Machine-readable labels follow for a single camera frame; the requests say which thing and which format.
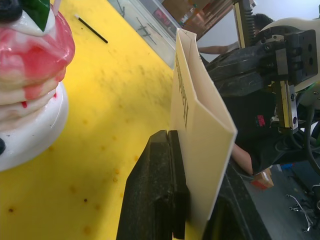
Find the white paper bag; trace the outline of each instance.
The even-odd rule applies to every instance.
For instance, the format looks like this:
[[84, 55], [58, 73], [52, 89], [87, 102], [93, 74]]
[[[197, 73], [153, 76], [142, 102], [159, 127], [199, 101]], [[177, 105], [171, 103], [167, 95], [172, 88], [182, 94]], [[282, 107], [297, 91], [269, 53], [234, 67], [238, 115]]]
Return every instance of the white paper bag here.
[[178, 130], [191, 195], [190, 225], [201, 239], [237, 129], [201, 61], [196, 34], [183, 29], [178, 29], [176, 37], [170, 129]]

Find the black shirt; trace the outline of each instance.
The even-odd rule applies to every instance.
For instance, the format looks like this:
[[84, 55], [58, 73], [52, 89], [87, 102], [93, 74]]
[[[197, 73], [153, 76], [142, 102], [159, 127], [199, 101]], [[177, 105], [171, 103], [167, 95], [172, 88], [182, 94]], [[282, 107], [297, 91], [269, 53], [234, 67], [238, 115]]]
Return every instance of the black shirt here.
[[253, 173], [276, 162], [282, 156], [275, 149], [281, 135], [276, 127], [270, 127], [276, 95], [256, 91], [241, 97], [224, 97], [223, 101], [238, 129], [235, 143], [250, 154]]

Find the green leaf decoration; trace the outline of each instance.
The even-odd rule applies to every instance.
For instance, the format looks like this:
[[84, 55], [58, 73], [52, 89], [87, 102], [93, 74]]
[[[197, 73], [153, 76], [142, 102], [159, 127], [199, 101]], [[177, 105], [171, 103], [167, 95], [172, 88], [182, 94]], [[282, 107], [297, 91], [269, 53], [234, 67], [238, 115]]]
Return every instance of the green leaf decoration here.
[[44, 32], [50, 12], [50, 0], [20, 0], [20, 3], [22, 5], [22, 9]]

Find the person's arm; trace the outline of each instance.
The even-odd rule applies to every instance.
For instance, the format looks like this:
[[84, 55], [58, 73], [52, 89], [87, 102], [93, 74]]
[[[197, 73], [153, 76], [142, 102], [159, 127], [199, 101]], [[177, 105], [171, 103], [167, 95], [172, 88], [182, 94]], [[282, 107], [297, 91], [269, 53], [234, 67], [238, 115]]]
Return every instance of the person's arm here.
[[237, 144], [234, 144], [231, 156], [234, 161], [249, 175], [253, 175], [254, 171], [252, 168], [252, 159], [249, 153], [239, 147]]
[[201, 54], [224, 54], [228, 51], [228, 46], [206, 46], [199, 47], [198, 50]]

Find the yellow table surface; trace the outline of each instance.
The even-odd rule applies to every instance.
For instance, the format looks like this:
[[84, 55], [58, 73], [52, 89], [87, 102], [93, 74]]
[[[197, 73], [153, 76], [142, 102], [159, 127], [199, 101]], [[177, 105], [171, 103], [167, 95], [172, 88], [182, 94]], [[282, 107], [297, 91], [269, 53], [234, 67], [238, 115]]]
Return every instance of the yellow table surface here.
[[62, 0], [60, 11], [76, 46], [68, 120], [48, 150], [0, 172], [1, 240], [116, 239], [126, 179], [169, 126], [173, 71], [107, 0]]

